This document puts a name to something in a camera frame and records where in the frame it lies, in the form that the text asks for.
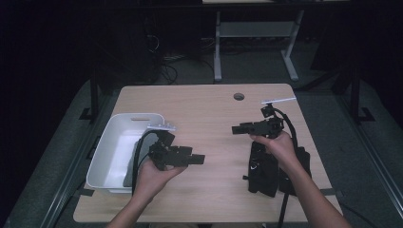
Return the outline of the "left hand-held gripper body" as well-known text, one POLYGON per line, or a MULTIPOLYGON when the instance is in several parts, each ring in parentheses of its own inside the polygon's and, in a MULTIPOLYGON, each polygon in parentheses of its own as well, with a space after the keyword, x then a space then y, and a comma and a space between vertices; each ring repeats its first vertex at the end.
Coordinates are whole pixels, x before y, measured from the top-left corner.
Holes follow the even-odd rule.
POLYGON ((149 147, 148 156, 154 162, 155 166, 164 171, 168 153, 175 136, 163 127, 148 127, 149 132, 157 136, 157 140, 149 147))

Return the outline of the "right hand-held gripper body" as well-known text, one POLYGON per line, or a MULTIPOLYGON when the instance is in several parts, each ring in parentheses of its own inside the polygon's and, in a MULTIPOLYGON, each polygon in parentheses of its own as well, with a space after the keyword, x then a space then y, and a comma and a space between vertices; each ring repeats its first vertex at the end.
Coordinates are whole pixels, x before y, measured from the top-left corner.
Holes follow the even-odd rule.
POLYGON ((294 99, 295 97, 275 100, 263 100, 260 102, 262 105, 264 105, 264 107, 260 111, 264 117, 264 120, 268 123, 269 127, 269 130, 266 133, 268 138, 276 138, 284 129, 284 124, 288 125, 288 128, 293 137, 297 135, 296 130, 291 123, 289 117, 278 108, 273 107, 274 103, 292 101, 294 99))

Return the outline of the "grey mitten with label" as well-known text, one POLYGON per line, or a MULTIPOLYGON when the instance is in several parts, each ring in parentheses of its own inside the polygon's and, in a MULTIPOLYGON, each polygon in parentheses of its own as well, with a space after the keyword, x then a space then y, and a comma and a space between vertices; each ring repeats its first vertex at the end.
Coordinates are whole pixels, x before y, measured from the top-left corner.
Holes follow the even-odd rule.
POLYGON ((157 140, 157 136, 149 131, 145 132, 141 138, 135 142, 132 156, 128 162, 123 187, 132 187, 136 182, 137 174, 141 164, 148 155, 149 147, 157 140))

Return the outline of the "black glove with white mark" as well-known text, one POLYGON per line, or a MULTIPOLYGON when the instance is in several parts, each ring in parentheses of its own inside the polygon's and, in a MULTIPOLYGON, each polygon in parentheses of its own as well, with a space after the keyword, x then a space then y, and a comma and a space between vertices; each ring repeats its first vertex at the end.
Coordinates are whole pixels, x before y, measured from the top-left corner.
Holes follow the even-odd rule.
MULTIPOLYGON (((309 177, 311 177, 312 174, 310 165, 311 160, 310 154, 305 150, 304 147, 300 146, 296 149, 296 155, 298 161, 302 165, 305 172, 308 174, 309 177)), ((279 169, 278 176, 279 176, 278 190, 281 191, 282 193, 295 196, 297 193, 288 175, 282 169, 279 169)))

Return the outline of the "white plastic bin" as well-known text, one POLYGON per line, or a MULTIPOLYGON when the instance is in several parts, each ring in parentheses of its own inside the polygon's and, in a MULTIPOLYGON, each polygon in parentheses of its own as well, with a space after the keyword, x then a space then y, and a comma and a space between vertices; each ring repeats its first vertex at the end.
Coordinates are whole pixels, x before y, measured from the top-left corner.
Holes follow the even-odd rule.
POLYGON ((99 191, 130 194, 124 187, 128 164, 137 142, 149 125, 164 124, 156 113, 123 113, 112 116, 98 142, 86 175, 86 183, 99 191))

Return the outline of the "person's right hand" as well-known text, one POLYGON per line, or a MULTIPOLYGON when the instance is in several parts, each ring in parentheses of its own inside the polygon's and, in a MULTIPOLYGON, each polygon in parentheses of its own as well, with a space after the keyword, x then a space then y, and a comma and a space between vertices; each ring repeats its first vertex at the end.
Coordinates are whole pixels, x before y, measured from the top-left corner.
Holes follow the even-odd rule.
POLYGON ((251 135, 250 138, 266 147, 266 152, 272 154, 279 163, 279 167, 287 174, 302 170, 302 166, 297 159, 295 149, 290 135, 282 131, 276 138, 268 139, 263 136, 251 135))

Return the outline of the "person's left hand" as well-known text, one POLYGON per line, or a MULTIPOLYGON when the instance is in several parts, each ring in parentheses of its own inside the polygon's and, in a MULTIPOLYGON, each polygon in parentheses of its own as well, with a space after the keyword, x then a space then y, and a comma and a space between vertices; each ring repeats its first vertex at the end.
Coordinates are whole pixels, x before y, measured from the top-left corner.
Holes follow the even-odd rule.
POLYGON ((170 180, 184 170, 185 167, 173 167, 162 171, 155 166, 153 161, 145 161, 140 169, 133 197, 145 203, 151 202, 170 180))

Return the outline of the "black glove with metal clip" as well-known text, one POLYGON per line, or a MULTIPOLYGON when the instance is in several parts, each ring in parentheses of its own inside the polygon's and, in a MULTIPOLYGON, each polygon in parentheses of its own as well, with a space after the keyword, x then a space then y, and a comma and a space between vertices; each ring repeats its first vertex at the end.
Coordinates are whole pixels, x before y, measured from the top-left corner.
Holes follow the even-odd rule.
POLYGON ((261 192, 273 198, 278 191, 278 161, 261 143, 252 142, 247 180, 251 193, 261 192))

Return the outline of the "black computer tower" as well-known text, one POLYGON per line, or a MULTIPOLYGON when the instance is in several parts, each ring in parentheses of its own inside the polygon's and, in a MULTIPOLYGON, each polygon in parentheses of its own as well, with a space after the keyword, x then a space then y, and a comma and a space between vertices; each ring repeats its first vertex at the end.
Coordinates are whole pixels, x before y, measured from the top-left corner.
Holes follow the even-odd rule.
POLYGON ((110 15, 94 40, 103 86, 148 86, 159 78, 144 26, 136 18, 110 15))

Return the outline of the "black metal post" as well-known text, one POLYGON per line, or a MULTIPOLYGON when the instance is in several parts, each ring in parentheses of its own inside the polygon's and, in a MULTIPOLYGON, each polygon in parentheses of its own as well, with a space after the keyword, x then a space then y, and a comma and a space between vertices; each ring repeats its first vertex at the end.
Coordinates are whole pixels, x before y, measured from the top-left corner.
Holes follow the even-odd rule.
POLYGON ((356 124, 362 122, 373 122, 374 116, 367 107, 359 105, 360 100, 360 73, 357 67, 352 69, 351 93, 350 93, 350 115, 356 124))
POLYGON ((93 123, 99 114, 99 98, 98 98, 98 84, 97 84, 97 73, 93 72, 90 80, 90 107, 83 109, 80 120, 86 120, 93 123))

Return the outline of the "white metal desk frame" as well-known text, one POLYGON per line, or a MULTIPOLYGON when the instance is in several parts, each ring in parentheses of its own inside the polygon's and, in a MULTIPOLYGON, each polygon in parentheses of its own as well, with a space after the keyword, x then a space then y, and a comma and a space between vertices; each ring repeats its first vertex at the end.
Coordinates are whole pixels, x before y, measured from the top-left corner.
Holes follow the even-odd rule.
POLYGON ((304 11, 297 13, 294 21, 279 22, 222 22, 221 13, 216 13, 215 27, 215 52, 214 52, 214 80, 222 80, 221 73, 221 38, 288 38, 289 44, 281 51, 281 57, 289 77, 292 81, 298 81, 296 69, 291 59, 291 54, 297 39, 304 11))

